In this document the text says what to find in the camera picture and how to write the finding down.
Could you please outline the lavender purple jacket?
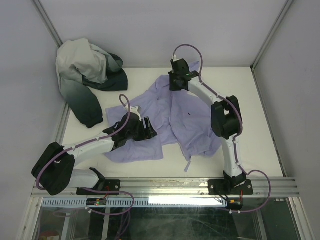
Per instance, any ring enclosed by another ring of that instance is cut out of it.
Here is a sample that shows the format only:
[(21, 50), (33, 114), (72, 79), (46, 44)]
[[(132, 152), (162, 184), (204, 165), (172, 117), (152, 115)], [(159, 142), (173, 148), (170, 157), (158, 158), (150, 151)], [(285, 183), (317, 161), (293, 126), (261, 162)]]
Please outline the lavender purple jacket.
[(163, 147), (178, 145), (171, 154), (173, 162), (183, 157), (187, 172), (193, 157), (213, 157), (221, 148), (221, 140), (211, 129), (211, 111), (198, 97), (187, 91), (170, 91), (169, 76), (138, 74), (129, 77), (130, 104), (148, 117), (157, 136), (150, 140), (129, 140), (125, 146), (105, 153), (116, 164), (159, 161), (165, 157)]

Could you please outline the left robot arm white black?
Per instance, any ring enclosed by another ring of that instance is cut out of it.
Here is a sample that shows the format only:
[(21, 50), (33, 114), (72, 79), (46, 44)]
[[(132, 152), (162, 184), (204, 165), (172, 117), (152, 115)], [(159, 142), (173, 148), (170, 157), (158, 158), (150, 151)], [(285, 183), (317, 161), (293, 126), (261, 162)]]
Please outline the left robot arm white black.
[(150, 118), (142, 117), (139, 106), (133, 106), (130, 101), (122, 106), (125, 111), (122, 119), (95, 137), (69, 145), (49, 144), (31, 171), (36, 187), (51, 196), (67, 188), (96, 195), (102, 193), (106, 189), (106, 178), (94, 167), (83, 170), (76, 165), (122, 148), (128, 141), (139, 143), (158, 135)]

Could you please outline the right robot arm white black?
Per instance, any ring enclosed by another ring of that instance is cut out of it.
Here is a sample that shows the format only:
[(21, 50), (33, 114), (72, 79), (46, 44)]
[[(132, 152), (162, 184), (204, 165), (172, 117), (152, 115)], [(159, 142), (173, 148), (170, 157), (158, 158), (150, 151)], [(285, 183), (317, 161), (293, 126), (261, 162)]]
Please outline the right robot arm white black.
[(185, 90), (170, 91), (169, 76), (160, 76), (142, 95), (130, 101), (141, 108), (154, 127), (151, 139), (125, 139), (107, 157), (116, 163), (161, 160), (162, 147), (178, 143), (187, 161), (193, 156), (212, 157), (220, 147), (219, 137), (229, 138), (239, 129), (238, 117), (225, 114), (228, 104), (217, 102), (208, 108)]

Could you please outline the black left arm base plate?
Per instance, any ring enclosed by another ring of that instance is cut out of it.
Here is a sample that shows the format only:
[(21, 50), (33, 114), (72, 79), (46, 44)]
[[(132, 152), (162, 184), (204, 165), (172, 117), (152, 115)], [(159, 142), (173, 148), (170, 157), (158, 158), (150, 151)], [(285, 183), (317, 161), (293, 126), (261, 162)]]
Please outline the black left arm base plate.
[(108, 195), (118, 196), (120, 191), (121, 181), (119, 179), (106, 179), (103, 178), (97, 182), (93, 188), (77, 188), (76, 194), (78, 196), (98, 196), (98, 195)]

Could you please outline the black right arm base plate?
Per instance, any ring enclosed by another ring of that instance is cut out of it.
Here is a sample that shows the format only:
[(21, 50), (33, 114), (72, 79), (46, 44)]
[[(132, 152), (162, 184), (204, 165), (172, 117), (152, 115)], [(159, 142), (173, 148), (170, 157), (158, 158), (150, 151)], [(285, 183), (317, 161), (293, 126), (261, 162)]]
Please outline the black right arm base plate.
[(253, 195), (253, 187), (251, 180), (247, 179), (245, 182), (237, 185), (230, 186), (229, 183), (224, 179), (210, 179), (208, 183), (208, 194), (213, 195)]

